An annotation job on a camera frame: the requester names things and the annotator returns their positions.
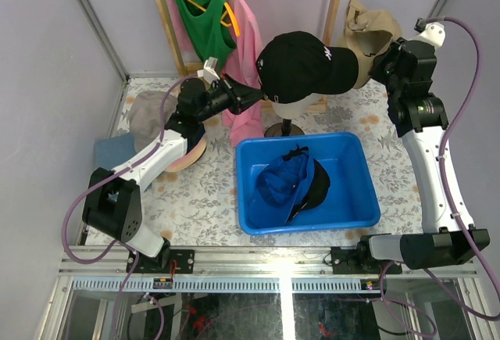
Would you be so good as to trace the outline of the khaki hat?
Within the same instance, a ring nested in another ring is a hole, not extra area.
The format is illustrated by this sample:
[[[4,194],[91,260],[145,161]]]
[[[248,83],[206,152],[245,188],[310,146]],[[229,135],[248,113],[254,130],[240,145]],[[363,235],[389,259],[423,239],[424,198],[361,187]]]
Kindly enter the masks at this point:
[[[337,45],[351,49],[358,60],[359,74],[354,89],[360,89],[369,81],[375,57],[385,53],[389,45],[401,37],[402,28],[391,12],[368,9],[359,0],[349,0]]]

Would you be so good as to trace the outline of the beige mannequin head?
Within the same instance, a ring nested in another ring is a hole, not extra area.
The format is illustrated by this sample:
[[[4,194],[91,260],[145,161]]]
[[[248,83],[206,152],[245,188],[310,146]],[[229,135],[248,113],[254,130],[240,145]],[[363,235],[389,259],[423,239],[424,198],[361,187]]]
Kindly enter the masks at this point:
[[[326,99],[320,94],[307,95],[305,98],[291,103],[271,102],[273,111],[281,118],[281,122],[270,126],[264,133],[267,138],[303,135],[304,131],[292,120],[307,112],[323,113],[326,110]]]

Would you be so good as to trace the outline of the black baseball cap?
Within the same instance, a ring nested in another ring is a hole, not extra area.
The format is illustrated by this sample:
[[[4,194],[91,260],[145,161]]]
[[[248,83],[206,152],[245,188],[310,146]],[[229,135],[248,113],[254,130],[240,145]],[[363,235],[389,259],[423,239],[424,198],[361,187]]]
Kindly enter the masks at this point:
[[[262,92],[279,104],[311,94],[343,94],[354,88],[359,75],[351,49],[328,47],[305,31],[277,35],[261,51],[255,67]]]

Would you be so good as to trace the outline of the peach bucket hat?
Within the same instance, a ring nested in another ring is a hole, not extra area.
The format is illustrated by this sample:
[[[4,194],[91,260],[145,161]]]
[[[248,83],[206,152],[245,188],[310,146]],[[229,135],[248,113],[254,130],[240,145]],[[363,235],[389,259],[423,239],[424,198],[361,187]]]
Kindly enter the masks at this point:
[[[202,138],[198,144],[185,156],[171,163],[164,171],[167,173],[176,173],[195,164],[206,151],[206,140]]]

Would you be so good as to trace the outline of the grey bucket hat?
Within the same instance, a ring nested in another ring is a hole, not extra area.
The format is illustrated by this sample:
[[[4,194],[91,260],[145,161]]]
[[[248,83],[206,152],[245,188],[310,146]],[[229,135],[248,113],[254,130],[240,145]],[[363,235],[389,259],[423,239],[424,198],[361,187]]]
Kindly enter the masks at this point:
[[[163,98],[164,120],[168,120],[177,106],[177,98],[164,91],[143,91],[138,94],[128,113],[130,133],[134,136],[134,148],[140,152],[160,133],[164,123],[160,117]]]

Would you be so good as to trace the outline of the blue plastic bin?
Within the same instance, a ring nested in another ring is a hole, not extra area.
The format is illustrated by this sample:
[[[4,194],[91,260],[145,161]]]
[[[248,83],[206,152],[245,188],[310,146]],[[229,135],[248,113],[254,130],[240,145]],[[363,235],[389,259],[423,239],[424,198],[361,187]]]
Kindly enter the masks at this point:
[[[293,148],[307,147],[330,178],[326,198],[285,224],[281,209],[274,213],[258,200],[257,178],[273,159]],[[380,207],[359,138],[349,132],[254,138],[236,148],[237,215],[250,235],[325,231],[371,227],[380,220]]]

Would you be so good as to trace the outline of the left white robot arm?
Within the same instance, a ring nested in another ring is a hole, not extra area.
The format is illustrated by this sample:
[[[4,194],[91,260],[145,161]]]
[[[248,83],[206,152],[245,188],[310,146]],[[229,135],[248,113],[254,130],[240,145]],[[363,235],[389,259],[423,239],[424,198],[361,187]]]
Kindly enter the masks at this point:
[[[91,175],[82,220],[132,248],[154,273],[170,267],[170,242],[143,220],[141,195],[172,163],[184,158],[202,140],[204,121],[229,110],[235,115],[256,104],[263,94],[227,74],[207,88],[201,79],[186,78],[180,85],[176,109],[163,121],[159,136],[131,160]]]

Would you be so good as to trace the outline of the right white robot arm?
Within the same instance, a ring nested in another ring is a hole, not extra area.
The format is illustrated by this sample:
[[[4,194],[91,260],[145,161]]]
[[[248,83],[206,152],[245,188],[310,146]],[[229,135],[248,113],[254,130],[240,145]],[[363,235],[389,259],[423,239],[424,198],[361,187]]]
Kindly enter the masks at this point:
[[[399,38],[373,61],[370,76],[387,91],[387,112],[411,160],[422,207],[422,233],[364,236],[358,268],[373,273],[384,262],[412,270],[462,265],[490,243],[476,228],[461,196],[445,140],[448,118],[430,87],[437,64],[433,45]]]

